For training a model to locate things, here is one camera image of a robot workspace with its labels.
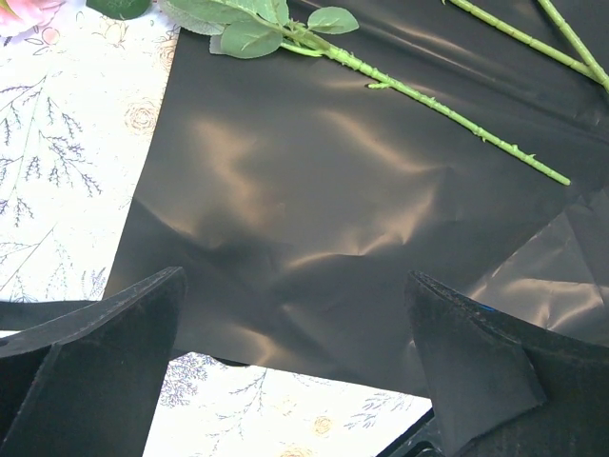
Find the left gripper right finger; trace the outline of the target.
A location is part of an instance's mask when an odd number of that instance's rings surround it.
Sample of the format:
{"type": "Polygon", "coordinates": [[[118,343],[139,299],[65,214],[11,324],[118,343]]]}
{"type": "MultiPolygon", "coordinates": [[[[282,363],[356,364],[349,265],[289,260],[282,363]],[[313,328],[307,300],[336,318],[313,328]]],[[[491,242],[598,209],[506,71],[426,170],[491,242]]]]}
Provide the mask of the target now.
{"type": "Polygon", "coordinates": [[[407,277],[405,305],[446,456],[605,456],[608,349],[407,277]]]}

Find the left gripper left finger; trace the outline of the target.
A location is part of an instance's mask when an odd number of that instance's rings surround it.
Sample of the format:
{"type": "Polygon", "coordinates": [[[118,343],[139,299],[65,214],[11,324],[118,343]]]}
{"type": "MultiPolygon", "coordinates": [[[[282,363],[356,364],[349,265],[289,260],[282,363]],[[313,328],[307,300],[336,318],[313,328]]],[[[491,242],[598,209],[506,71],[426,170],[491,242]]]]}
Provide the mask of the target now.
{"type": "Polygon", "coordinates": [[[165,268],[2,338],[2,455],[142,455],[185,295],[165,268]]]}

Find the black ribbon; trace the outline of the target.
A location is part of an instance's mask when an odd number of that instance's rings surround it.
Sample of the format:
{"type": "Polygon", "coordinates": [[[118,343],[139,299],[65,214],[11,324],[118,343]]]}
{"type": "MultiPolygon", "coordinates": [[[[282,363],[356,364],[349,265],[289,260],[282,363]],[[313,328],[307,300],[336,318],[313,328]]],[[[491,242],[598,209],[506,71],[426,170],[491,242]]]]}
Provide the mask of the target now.
{"type": "Polygon", "coordinates": [[[1,330],[21,331],[33,328],[85,308],[93,301],[1,302],[1,330]]]}

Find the black paper cone wrapper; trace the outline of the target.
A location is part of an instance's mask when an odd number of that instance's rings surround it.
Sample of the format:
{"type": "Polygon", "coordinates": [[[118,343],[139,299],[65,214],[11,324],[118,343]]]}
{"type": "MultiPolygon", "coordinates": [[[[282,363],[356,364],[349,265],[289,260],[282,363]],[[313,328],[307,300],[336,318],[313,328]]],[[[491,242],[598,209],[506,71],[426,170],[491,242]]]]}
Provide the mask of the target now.
{"type": "Polygon", "coordinates": [[[442,1],[348,1],[331,42],[570,180],[326,58],[182,32],[106,288],[187,274],[175,347],[422,395],[410,271],[608,342],[608,95],[442,1]]]}

